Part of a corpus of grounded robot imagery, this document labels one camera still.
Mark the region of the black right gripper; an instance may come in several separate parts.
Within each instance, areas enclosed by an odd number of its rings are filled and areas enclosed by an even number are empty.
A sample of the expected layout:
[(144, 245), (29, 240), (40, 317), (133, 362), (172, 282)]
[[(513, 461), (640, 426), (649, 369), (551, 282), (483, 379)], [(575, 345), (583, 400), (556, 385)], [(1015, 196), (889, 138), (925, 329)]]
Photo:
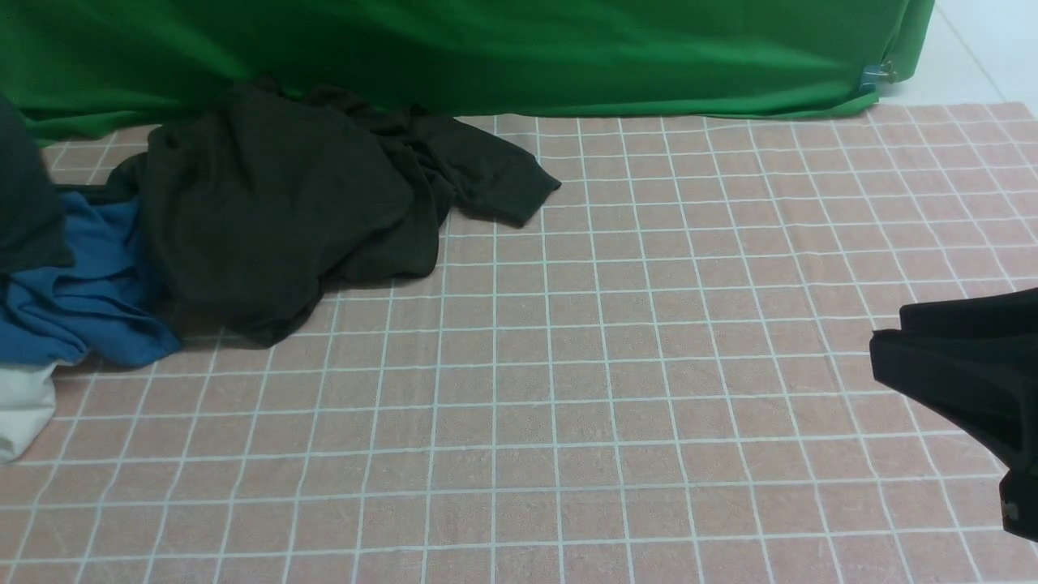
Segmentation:
[(1037, 539), (1037, 291), (906, 304), (869, 343), (875, 381), (923, 404), (1007, 466), (1002, 527)]

